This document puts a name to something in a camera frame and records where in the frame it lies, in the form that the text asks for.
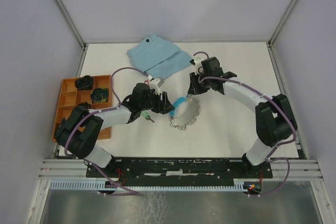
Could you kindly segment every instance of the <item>white wall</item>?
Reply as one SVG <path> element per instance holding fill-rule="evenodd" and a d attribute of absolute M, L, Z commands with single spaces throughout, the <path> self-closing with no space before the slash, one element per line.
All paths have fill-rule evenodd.
<path fill-rule="evenodd" d="M 0 0 L 0 222 L 24 223 L 80 47 L 53 0 Z"/>
<path fill-rule="evenodd" d="M 62 0 L 85 42 L 268 40 L 290 0 Z"/>
<path fill-rule="evenodd" d="M 336 1 L 301 0 L 276 43 L 299 127 L 336 204 Z"/>

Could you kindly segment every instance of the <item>gray floor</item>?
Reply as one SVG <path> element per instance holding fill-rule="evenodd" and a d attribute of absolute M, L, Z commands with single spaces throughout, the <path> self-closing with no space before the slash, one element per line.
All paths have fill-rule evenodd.
<path fill-rule="evenodd" d="M 264 191 L 276 186 L 264 183 Z M 49 191 L 42 223 L 322 223 L 310 183 L 287 183 L 264 198 L 226 192 L 144 192 L 103 197 L 91 191 Z"/>

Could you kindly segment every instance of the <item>metal chain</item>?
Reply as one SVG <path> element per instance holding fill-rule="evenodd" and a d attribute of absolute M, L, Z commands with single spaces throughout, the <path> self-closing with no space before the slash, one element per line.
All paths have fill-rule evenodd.
<path fill-rule="evenodd" d="M 192 94 L 190 94 L 190 95 L 187 96 L 187 100 L 191 100 L 191 99 L 194 99 L 194 100 L 197 102 L 197 105 L 198 105 L 198 108 L 197 108 L 196 113 L 195 113 L 195 115 L 193 116 L 193 118 L 192 118 L 191 120 L 189 120 L 189 121 L 188 121 L 186 124 L 184 124 L 184 125 L 175 125 L 175 119 L 174 119 L 174 117 L 170 116 L 170 117 L 169 117 L 169 121 L 170 121 L 170 126 L 171 126 L 171 127 L 173 127 L 173 128 L 177 128 L 177 129 L 179 129 L 180 131 L 186 131 L 187 126 L 190 126 L 190 125 L 192 125 L 192 124 L 194 124 L 194 123 L 196 122 L 197 117 L 199 116 L 199 113 L 201 112 L 200 101 L 199 101 L 199 99 L 198 99 L 196 96 L 194 96 L 194 95 L 192 95 Z"/>

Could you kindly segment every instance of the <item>wooden organizer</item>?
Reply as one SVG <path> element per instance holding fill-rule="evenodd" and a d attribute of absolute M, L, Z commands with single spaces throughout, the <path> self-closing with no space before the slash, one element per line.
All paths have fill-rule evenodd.
<path fill-rule="evenodd" d="M 59 126 L 62 121 L 62 118 L 68 119 L 74 107 L 78 106 L 81 103 L 87 102 L 91 105 L 92 109 L 99 110 L 112 106 L 112 92 L 111 92 L 111 76 L 93 76 L 93 88 L 91 90 L 77 91 L 75 87 L 75 81 L 78 78 L 73 79 L 63 79 L 61 90 L 58 98 L 58 105 L 56 110 L 56 117 L 54 123 L 53 141 L 55 129 Z M 104 103 L 92 103 L 90 94 L 93 89 L 96 88 L 108 88 L 109 97 L 108 101 Z M 98 139 L 109 139 L 111 138 L 111 127 L 103 129 L 100 131 Z"/>

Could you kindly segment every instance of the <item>folded cloth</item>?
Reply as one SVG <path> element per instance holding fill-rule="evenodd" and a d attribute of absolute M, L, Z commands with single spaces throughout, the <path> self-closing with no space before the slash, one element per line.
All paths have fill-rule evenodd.
<path fill-rule="evenodd" d="M 190 65 L 190 56 L 157 35 L 147 36 L 127 51 L 131 64 L 154 78 L 165 79 Z"/>

